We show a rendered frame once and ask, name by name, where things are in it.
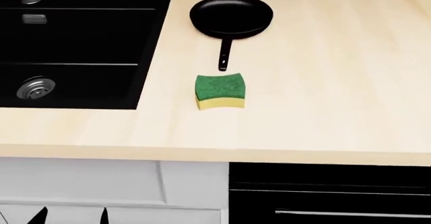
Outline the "black built-in oven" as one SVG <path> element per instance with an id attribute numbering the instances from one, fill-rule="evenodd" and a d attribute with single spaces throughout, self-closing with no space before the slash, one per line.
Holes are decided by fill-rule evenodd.
<path id="1" fill-rule="evenodd" d="M 231 163 L 229 224 L 431 224 L 275 211 L 431 215 L 431 167 Z"/>

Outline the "green and yellow sponge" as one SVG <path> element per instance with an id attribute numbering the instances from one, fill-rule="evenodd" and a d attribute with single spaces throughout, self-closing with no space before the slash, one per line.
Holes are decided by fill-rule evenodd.
<path id="1" fill-rule="evenodd" d="M 246 84 L 240 73 L 222 76 L 198 75 L 194 88 L 199 110 L 245 107 Z"/>

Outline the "metal sink overflow plate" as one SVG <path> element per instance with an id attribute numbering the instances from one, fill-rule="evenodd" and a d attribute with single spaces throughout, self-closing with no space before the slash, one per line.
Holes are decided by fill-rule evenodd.
<path id="1" fill-rule="evenodd" d="M 43 14 L 24 14 L 22 21 L 24 24 L 46 24 L 47 18 Z"/>

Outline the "metal sink drain strainer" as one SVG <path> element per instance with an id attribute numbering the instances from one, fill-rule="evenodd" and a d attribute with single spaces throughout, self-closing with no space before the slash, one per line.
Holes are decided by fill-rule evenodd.
<path id="1" fill-rule="evenodd" d="M 36 100 L 50 94 L 56 83 L 45 76 L 36 76 L 25 80 L 16 91 L 16 96 L 23 100 Z"/>

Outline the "black frying pan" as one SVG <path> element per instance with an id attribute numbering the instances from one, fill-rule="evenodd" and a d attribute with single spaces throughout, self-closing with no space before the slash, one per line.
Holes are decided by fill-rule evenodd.
<path id="1" fill-rule="evenodd" d="M 261 0 L 202 0 L 191 8 L 189 17 L 196 30 L 222 40 L 218 70 L 224 72 L 232 42 L 266 30 L 273 19 L 273 10 Z"/>

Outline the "black kitchen sink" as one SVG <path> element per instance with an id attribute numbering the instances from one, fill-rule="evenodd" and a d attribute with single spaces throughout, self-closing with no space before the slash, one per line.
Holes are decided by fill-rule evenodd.
<path id="1" fill-rule="evenodd" d="M 0 107 L 135 110 L 171 0 L 0 0 Z M 24 24 L 43 14 L 46 24 Z M 54 90 L 16 96 L 36 76 Z"/>

